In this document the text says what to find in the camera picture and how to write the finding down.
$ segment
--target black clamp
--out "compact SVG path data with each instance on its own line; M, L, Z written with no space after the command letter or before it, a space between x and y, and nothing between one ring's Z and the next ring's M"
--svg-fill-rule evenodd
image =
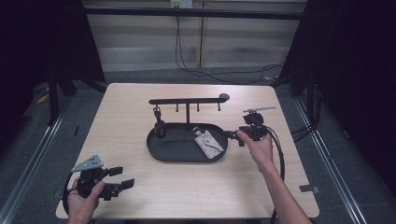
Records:
M62 197L64 203L64 211L68 214L67 195L72 190L67 189L67 184L70 181L71 175L75 172L81 172L78 179L78 185L76 187L78 194L84 198L87 198L93 189L93 187L102 181L106 176L120 175L122 174L123 168L121 166L114 167L111 169L102 169L103 163L99 156L94 155L82 162L71 170L69 177L67 178L64 185L64 195ZM134 186L134 179L122 181L120 184L105 183L105 188L102 190L98 198L103 198L105 201L110 201L112 197L118 197L120 192L124 189L130 189Z
M247 115L245 115L243 118L245 120L245 123L248 126L240 126L239 131L242 131L246 133L249 138L253 141L260 141L265 135L268 134L268 130L266 126L264 125L264 118L260 113L257 113L257 110L261 109L269 109L269 108L274 108L274 107L266 107L266 108L254 108L254 109L249 109L244 112L248 112ZM236 131L225 131L224 135L227 138L230 139L236 139L238 140L239 146L244 147L245 143L236 135Z
M165 121L161 120L161 109L155 106L153 109L154 116L157 122L154 124L154 132L158 138L162 139L166 136Z

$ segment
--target gray floor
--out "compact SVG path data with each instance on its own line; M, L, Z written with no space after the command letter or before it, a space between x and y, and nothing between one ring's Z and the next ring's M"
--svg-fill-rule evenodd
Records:
M206 69L206 72L224 72L234 70L246 71L246 68ZM254 85L266 85L276 79L281 68L266 71L263 78ZM248 83L260 77L260 74L221 75L235 83ZM178 69L153 70L136 72L107 73L107 82L155 82L155 83L199 83L228 84L213 77L195 77ZM64 111L64 118L58 132L49 144L43 161L19 204L12 223L66 223L55 216L59 199L52 197L53 191L62 189L65 178L74 166L78 153L91 127L96 110L103 94L92 90L84 84L77 83L78 92L72 97L60 94L61 106L71 102ZM38 98L41 91L35 93ZM295 97L290 96L289 86L276 88L276 94L285 113L291 130L304 125L295 104ZM3 171L0 183L0 206L3 207L7 197L20 181L42 135L47 130L50 117L49 102L41 105L32 102L23 116L20 134L10 145L7 154L0 159ZM365 162L355 144L346 139L343 128L336 117L324 106L318 126L320 134L328 146L340 173L343 175L351 193L366 217L367 223L394 223L396 221L396 202L388 188L383 184L375 171ZM320 215L317 223L353 223L337 188L318 154L311 137L308 135L296 143L306 174L312 186L318 187L316 199ZM182 220L141 220L139 223L182 223ZM240 220L204 220L207 223L240 223ZM123 223L123 220L98 220L97 223Z

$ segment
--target finger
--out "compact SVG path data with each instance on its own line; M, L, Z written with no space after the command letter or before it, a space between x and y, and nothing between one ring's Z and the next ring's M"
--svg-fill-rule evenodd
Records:
M250 137L246 133L244 133L242 131L237 131L236 135L238 135L238 137L242 141L244 141L247 144L248 147L250 147L253 144L253 141L250 139Z
M91 200L96 200L104 188L105 188L105 182L99 181L92 188L91 194L90 196L88 196L88 198L90 198Z
M271 136L271 134L268 133L267 135L264 136L263 139L271 141L272 140L272 136Z
M74 180L73 185L72 185L72 189L75 189L75 188L77 187L78 180L79 180L79 177L77 177L77 178Z

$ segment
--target vertical pole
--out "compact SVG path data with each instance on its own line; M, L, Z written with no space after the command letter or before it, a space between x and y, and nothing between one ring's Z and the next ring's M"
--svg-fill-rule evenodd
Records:
M59 115L58 89L56 85L56 77L53 68L51 68L51 70L49 71L49 102L50 102L50 118L49 118L49 126L50 126Z
M308 87L306 91L306 112L312 124L315 125L315 80L312 71L308 73Z
M186 104L186 117L187 117L187 123L190 123L190 104Z

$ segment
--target human hand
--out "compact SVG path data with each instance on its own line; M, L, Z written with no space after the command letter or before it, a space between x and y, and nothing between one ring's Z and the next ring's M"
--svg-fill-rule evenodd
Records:
M99 205L98 196L105 188L105 182L98 182L93 188L90 196L87 198L78 194L76 189L78 178L75 179L73 187L67 196L69 206L69 224L87 224L91 221L93 212Z
M264 164L274 164L272 137L270 134L264 136L260 141L253 141L249 136L242 132L236 132L238 137L244 141L249 150L253 160L259 166L259 171L263 173Z

